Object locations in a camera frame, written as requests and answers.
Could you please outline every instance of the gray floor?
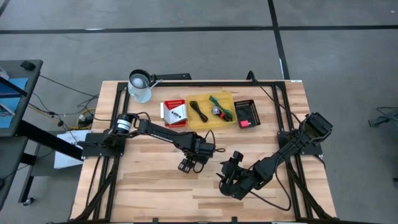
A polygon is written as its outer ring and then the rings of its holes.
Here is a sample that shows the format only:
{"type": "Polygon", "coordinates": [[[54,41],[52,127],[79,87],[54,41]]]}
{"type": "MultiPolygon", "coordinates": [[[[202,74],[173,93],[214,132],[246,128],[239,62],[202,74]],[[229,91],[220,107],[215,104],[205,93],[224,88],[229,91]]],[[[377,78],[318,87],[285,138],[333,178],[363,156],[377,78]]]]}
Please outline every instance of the gray floor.
{"type": "MultiPolygon", "coordinates": [[[[398,24],[396,1],[274,1],[281,26],[398,24]]],[[[267,1],[11,0],[0,17],[0,29],[15,30],[233,25],[271,25],[267,1]]],[[[281,35],[291,79],[304,81],[312,111],[335,127],[323,150],[338,216],[396,223],[398,189],[392,177],[398,177],[397,129],[392,124],[371,129],[367,120],[377,116],[377,106],[398,106],[398,30],[281,35]]],[[[282,78],[272,31],[0,35],[0,60],[27,58],[44,61],[43,75],[92,94],[103,80],[125,80],[135,68],[190,72],[197,80],[239,79],[248,70],[261,79],[282,78]]],[[[74,112],[87,99],[43,79],[35,92],[58,113],[74,112]]],[[[39,104],[34,97],[32,103],[39,104]]],[[[32,110],[24,119],[57,129],[32,110]]],[[[17,173],[0,223],[65,221],[80,168],[36,178],[31,196],[37,201],[23,207],[16,202],[26,172],[17,173]]]]}

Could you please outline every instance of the wooden table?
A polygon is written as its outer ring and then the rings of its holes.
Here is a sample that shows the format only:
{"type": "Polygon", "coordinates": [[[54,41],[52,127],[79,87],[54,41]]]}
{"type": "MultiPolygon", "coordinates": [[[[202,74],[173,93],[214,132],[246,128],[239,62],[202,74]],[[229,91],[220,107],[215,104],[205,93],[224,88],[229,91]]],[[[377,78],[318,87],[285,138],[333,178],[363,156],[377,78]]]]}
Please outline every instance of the wooden table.
{"type": "MultiPolygon", "coordinates": [[[[103,82],[96,109],[97,118],[110,119],[116,86],[116,81],[103,82]]],[[[310,112],[303,83],[286,81],[286,87],[291,110],[300,119],[303,119],[310,112]]],[[[271,88],[264,88],[270,94],[272,93],[271,88]]],[[[239,221],[295,220],[293,209],[283,212],[253,195],[249,194],[243,200],[236,200],[223,196],[218,190],[220,179],[216,172],[221,172],[220,162],[227,161],[234,151],[244,154],[243,166],[248,168],[258,159],[270,156],[279,148],[276,137],[279,129],[275,106],[259,87],[155,87],[152,89],[152,99],[148,103],[139,104],[131,99],[128,112],[146,111],[150,114],[152,122],[163,125],[160,118],[161,102],[185,99],[188,95],[194,94],[216,93],[221,90],[232,92],[234,101],[253,99],[261,125],[249,129],[240,129],[238,125],[214,129],[216,146],[226,148],[226,152],[216,152],[214,158],[209,160],[200,174],[193,172],[184,174],[177,170],[177,166],[184,156],[172,144],[149,136],[128,139],[119,165],[112,222],[151,222],[154,217],[159,218],[160,222],[230,222],[231,217],[238,217],[239,221]]],[[[93,132],[102,132],[107,128],[109,128],[109,122],[96,120],[92,130],[93,132]]],[[[176,130],[186,131],[188,129],[178,128],[176,130]]],[[[206,131],[198,132],[198,134],[204,136],[206,131]]],[[[85,207],[96,160],[97,158],[94,157],[84,161],[71,218],[79,215],[85,207]]],[[[327,213],[335,216],[323,164],[314,156],[302,156],[302,160],[309,191],[327,213]]],[[[101,164],[100,161],[91,197],[98,189],[101,164]]],[[[278,175],[288,189],[289,184],[284,164],[279,166],[278,175]]],[[[297,192],[299,192],[301,214],[304,217],[302,196],[299,189],[297,192]]],[[[288,205],[287,197],[275,179],[258,191],[258,194],[283,207],[288,205]]],[[[106,192],[101,204],[100,218],[104,217],[107,199],[106,192]]]]}

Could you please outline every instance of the coiled cable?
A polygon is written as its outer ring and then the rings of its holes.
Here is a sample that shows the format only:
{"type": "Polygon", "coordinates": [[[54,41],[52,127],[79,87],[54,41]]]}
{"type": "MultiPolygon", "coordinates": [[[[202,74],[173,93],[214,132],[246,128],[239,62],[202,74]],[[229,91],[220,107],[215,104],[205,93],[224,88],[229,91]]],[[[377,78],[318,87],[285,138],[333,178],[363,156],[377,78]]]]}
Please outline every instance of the coiled cable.
{"type": "Polygon", "coordinates": [[[190,102],[189,102],[189,105],[191,105],[192,109],[194,109],[194,110],[199,114],[199,117],[200,117],[200,119],[201,119],[203,122],[207,122],[207,121],[209,120],[209,119],[207,118],[207,116],[206,116],[204,113],[202,113],[202,112],[200,111],[200,109],[199,109],[199,104],[198,104],[197,101],[190,101],[190,102]]]}

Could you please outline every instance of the yellow tray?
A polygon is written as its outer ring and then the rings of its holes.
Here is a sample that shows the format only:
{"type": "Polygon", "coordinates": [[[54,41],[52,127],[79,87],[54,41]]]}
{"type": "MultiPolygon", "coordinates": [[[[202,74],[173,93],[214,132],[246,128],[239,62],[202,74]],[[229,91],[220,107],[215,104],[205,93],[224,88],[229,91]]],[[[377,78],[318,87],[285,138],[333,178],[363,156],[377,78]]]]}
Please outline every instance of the yellow tray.
{"type": "Polygon", "coordinates": [[[232,99],[232,93],[230,91],[222,91],[219,93],[209,93],[200,95],[189,95],[185,100],[187,105],[188,113],[188,125],[191,129],[211,129],[218,127],[227,127],[236,122],[236,112],[234,101],[232,99]],[[218,103],[226,110],[232,113],[232,121],[225,121],[219,116],[214,115],[211,111],[213,110],[214,103],[209,100],[209,97],[213,96],[217,98],[218,103]],[[207,122],[203,122],[199,114],[190,106],[189,102],[197,101],[199,104],[199,109],[208,117],[207,122]]]}

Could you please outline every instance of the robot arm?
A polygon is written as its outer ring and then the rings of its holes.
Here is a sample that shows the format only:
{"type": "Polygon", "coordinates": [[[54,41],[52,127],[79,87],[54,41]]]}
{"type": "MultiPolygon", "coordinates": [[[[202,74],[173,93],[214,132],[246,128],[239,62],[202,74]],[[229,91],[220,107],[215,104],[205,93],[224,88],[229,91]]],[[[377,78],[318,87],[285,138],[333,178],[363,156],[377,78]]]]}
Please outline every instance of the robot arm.
{"type": "Polygon", "coordinates": [[[300,152],[309,144],[318,144],[331,133],[332,125],[319,113],[307,115],[300,123],[298,130],[291,131],[287,136],[289,142],[270,157],[265,157],[244,169],[239,165],[243,155],[235,151],[229,161],[222,162],[220,191],[222,194],[241,200],[252,189],[259,190],[272,180],[277,166],[287,158],[300,152]]]}
{"type": "Polygon", "coordinates": [[[101,145],[114,147],[125,138],[134,138],[141,134],[152,136],[172,143],[177,149],[184,152],[186,158],[180,163],[178,169],[185,173],[189,173],[196,163],[205,165],[209,158],[213,157],[215,145],[206,142],[206,139],[197,133],[172,131],[152,123],[149,117],[148,119],[140,118],[140,114],[146,114],[148,117],[147,113],[120,114],[101,145]],[[130,132],[131,126],[136,130],[130,132]]]}

